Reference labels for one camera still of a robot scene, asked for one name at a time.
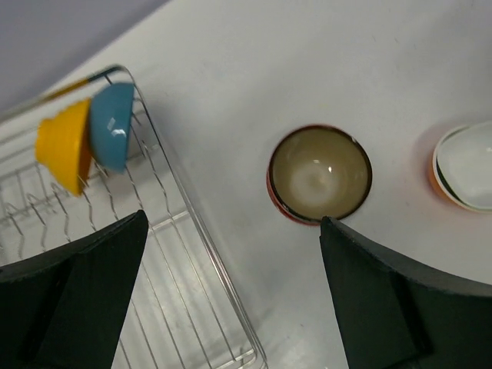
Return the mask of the blue ceramic bowl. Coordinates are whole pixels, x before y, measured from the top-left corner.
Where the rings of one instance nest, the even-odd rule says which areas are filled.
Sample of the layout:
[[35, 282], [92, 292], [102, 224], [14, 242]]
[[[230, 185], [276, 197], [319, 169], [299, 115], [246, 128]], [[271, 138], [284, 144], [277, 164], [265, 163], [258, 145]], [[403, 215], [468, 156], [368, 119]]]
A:
[[89, 139], [96, 162], [121, 173], [128, 155], [135, 87], [117, 82], [99, 91], [90, 105]]

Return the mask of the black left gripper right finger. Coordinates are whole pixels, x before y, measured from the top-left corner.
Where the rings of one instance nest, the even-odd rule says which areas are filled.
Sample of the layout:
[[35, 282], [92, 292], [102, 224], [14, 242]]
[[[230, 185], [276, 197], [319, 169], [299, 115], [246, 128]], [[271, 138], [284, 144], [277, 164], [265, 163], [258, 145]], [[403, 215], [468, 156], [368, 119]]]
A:
[[351, 368], [489, 368], [491, 286], [387, 248], [334, 218], [321, 253]]

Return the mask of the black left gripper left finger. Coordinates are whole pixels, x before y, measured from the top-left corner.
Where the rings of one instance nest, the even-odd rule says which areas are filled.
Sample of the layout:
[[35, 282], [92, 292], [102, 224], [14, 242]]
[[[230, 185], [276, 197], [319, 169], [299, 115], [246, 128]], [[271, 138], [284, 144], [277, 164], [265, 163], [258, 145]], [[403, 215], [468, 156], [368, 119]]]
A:
[[143, 210], [1, 268], [3, 368], [110, 368], [148, 236]]

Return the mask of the orange white bowl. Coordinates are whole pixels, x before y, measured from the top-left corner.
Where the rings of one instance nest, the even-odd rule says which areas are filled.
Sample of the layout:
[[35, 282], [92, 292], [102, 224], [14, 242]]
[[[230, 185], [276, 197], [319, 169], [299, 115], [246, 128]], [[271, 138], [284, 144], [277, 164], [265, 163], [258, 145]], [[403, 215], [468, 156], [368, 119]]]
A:
[[427, 163], [427, 180], [436, 196], [447, 203], [459, 206], [459, 203], [440, 186], [440, 182], [438, 181], [437, 176], [434, 173], [434, 162], [432, 157], [429, 157]]

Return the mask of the yellow plastic bowl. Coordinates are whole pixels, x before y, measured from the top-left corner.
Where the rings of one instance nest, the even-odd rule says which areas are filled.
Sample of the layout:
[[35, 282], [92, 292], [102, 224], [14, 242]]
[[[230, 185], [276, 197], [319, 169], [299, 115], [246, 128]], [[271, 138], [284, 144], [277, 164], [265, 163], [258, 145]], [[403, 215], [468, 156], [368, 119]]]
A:
[[74, 196], [82, 194], [91, 166], [90, 105], [91, 99], [86, 98], [42, 120], [35, 141], [36, 161]]

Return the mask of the green white square bowl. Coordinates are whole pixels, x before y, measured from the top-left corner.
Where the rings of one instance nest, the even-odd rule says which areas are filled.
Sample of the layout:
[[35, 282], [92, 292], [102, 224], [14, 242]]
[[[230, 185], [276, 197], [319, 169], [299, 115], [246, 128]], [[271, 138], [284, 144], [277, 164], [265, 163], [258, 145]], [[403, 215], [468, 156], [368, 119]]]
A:
[[440, 186], [468, 211], [491, 213], [491, 122], [449, 130], [432, 152]]

